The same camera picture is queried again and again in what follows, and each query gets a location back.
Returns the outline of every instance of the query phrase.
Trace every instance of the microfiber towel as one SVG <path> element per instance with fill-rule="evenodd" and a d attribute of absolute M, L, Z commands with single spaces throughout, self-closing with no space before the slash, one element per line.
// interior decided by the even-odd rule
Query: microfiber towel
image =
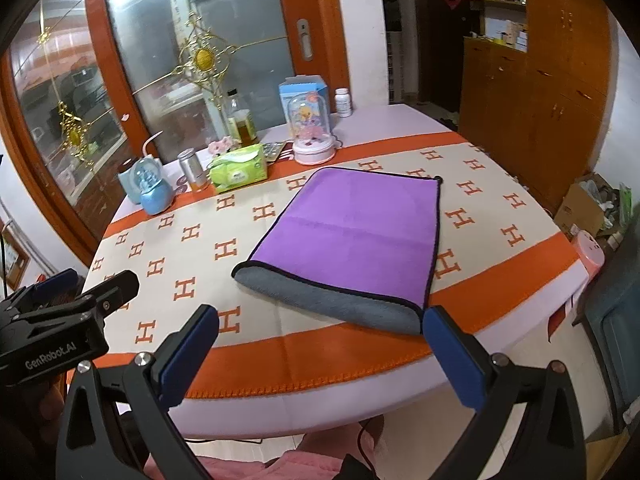
<path fill-rule="evenodd" d="M 322 168 L 232 277 L 285 304 L 419 334 L 438 249 L 441 183 Z"/>

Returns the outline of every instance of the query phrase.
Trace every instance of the bottle of brown liquid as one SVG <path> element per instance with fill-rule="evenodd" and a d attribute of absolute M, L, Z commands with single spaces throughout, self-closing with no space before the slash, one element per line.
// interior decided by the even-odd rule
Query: bottle of brown liquid
<path fill-rule="evenodd" d="M 242 147 L 258 143 L 254 118 L 244 99 L 238 95 L 238 90 L 233 89 L 227 94 L 226 113 L 229 117 L 229 129 L 231 134 L 239 140 Z"/>

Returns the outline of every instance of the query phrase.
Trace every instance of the glass door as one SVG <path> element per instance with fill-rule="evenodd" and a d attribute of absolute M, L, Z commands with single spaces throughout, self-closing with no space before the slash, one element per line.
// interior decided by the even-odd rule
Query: glass door
<path fill-rule="evenodd" d="M 108 0 L 114 36 L 127 78 L 161 158 L 204 148 L 216 138 L 218 119 L 210 94 L 184 74 L 181 46 L 193 32 L 190 14 L 217 38 L 228 56 L 222 92 L 237 89 L 248 101 L 258 130 L 285 123 L 278 85 L 294 75 L 280 0 Z"/>
<path fill-rule="evenodd" d="M 111 111 L 84 0 L 41 0 L 14 38 L 11 58 L 20 108 L 42 163 L 101 240 L 124 198 L 117 167 L 132 152 Z"/>

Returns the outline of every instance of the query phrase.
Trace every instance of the silver can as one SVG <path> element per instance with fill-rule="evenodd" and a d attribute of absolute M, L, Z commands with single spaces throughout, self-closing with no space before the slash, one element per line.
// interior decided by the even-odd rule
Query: silver can
<path fill-rule="evenodd" d="M 196 156 L 196 151 L 193 148 L 188 148 L 178 154 L 178 161 L 180 167 L 187 177 L 187 181 L 191 189 L 199 191 L 205 189 L 209 185 L 209 179 L 207 174 L 202 169 L 202 165 Z"/>

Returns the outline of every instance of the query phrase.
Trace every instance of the screw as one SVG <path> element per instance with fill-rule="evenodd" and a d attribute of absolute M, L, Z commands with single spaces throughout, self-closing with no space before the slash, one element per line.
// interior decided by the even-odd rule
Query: screw
<path fill-rule="evenodd" d="M 566 372 L 566 366 L 562 361 L 551 361 L 551 369 L 556 374 L 564 374 Z"/>
<path fill-rule="evenodd" d="M 491 362 L 496 366 L 506 366 L 509 364 L 509 358 L 500 352 L 491 355 Z"/>
<path fill-rule="evenodd" d="M 133 362 L 138 366 L 145 366 L 151 362 L 151 354 L 149 352 L 140 352 L 133 358 Z"/>
<path fill-rule="evenodd" d="M 88 372 L 91 369 L 91 362 L 90 361 L 80 361 L 78 363 L 78 371 L 81 374 L 84 374 L 85 372 Z"/>

